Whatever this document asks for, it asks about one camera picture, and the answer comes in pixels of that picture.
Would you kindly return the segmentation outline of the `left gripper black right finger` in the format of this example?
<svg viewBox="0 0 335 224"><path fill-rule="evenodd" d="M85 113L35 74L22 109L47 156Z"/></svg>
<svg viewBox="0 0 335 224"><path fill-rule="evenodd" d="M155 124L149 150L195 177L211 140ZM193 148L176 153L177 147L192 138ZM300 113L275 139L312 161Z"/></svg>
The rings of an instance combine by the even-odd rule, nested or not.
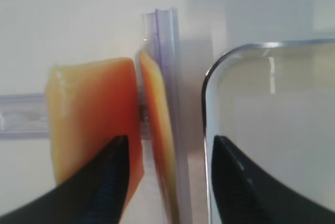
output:
<svg viewBox="0 0 335 224"><path fill-rule="evenodd" d="M230 139L215 136L212 188L222 223L334 223L334 212L276 180Z"/></svg>

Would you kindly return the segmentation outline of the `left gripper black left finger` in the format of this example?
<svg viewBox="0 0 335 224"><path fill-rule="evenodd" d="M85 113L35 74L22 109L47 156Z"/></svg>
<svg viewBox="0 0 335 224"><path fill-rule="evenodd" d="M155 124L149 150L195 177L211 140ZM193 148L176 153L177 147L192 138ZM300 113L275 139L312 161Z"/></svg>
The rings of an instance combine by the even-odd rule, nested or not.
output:
<svg viewBox="0 0 335 224"><path fill-rule="evenodd" d="M1 223L119 223L129 185L129 142L117 136L76 174Z"/></svg>

